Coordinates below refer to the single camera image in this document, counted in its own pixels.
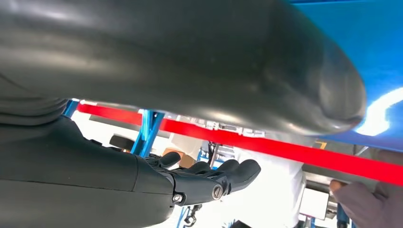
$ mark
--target red bar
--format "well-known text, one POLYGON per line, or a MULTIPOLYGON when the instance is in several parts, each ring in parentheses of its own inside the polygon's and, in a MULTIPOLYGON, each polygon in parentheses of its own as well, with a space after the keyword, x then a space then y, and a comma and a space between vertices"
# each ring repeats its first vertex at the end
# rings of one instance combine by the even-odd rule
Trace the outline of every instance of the red bar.
MULTIPOLYGON (((80 104, 77 109, 80 112, 129 124, 141 125, 142 122, 142 115, 136 112, 88 104, 80 104)), ((169 119, 163 120, 160 130, 258 151, 310 165, 403 186, 403 166, 400 165, 264 138, 245 137, 228 131, 208 130, 191 123, 169 119)))

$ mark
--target metal bar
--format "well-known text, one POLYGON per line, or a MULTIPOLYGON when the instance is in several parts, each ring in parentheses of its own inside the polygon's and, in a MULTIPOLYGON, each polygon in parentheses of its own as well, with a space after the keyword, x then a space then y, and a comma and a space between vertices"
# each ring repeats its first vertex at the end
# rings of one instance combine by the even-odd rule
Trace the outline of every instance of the metal bar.
POLYGON ((150 155, 154 140, 157 137, 161 122, 163 121, 164 113, 153 113, 152 116, 154 116, 154 114, 156 114, 156 117, 153 118, 151 130, 147 136, 147 140, 144 141, 144 146, 140 153, 140 156, 143 158, 150 155))
POLYGON ((355 155, 356 155, 356 156, 360 156, 360 155, 361 155, 364 151, 366 151, 368 148, 369 148, 368 146, 363 147, 363 148, 360 149, 360 151, 358 151, 355 155))
POLYGON ((66 108, 63 111, 63 115, 71 118, 73 116, 74 111, 77 109, 79 101, 69 100, 67 102, 66 108))
POLYGON ((213 155, 212 155, 212 160, 211 160, 211 163, 210 163, 210 168, 211 169, 214 167, 214 162, 215 162, 215 159, 217 157, 217 154, 218 154, 218 144, 215 144, 213 155))
POLYGON ((163 113, 144 110, 142 126, 130 153, 143 158, 150 155, 154 140, 160 130, 163 117, 163 113))
POLYGON ((311 228, 315 228, 315 218, 311 218, 311 228))
POLYGON ((143 111, 143 121, 141 125, 141 135, 142 139, 147 141, 148 140, 148 135, 150 133, 150 129, 153 125, 153 120, 154 120, 154 112, 149 111, 149 110, 144 110, 143 111))
POLYGON ((142 136, 142 131, 140 130, 139 134, 137 136, 137 139, 134 142, 132 149, 130 150, 130 153, 135 154, 135 155, 140 155, 143 145, 144 145, 144 140, 143 140, 143 136, 142 136))

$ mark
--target blue pole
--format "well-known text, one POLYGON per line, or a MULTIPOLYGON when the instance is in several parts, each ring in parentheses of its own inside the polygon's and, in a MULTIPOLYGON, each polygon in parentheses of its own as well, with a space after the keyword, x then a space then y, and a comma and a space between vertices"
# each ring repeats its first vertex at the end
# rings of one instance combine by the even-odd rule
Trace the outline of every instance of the blue pole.
POLYGON ((163 117, 163 113, 144 110, 142 126, 130 153, 139 155, 143 158, 150 155, 154 140, 157 137, 161 122, 163 121, 163 117))
POLYGON ((315 218, 311 218, 311 228, 315 228, 315 218))

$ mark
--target black rubber surface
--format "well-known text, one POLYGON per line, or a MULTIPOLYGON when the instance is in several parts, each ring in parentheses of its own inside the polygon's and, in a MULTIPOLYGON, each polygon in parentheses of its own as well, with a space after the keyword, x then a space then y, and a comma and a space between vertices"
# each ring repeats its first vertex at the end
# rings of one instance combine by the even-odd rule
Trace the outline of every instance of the black rubber surface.
POLYGON ((315 135, 364 115, 355 67, 282 0, 12 2, 0 1, 0 74, 38 97, 315 135))

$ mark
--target bolt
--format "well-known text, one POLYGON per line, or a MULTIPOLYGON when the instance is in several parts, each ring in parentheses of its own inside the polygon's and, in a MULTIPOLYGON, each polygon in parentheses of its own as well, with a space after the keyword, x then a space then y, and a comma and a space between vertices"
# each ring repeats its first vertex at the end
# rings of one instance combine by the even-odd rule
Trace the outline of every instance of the bolt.
POLYGON ((214 200, 218 200, 221 198, 222 193, 223 193, 222 186, 220 184, 217 184, 216 186, 214 186, 213 192, 211 194, 214 200))
POLYGON ((175 194, 175 195, 172 197, 172 201, 173 201, 174 203, 180 203, 180 202, 182 202, 182 200, 183 200, 183 196, 182 196, 181 194, 175 194))

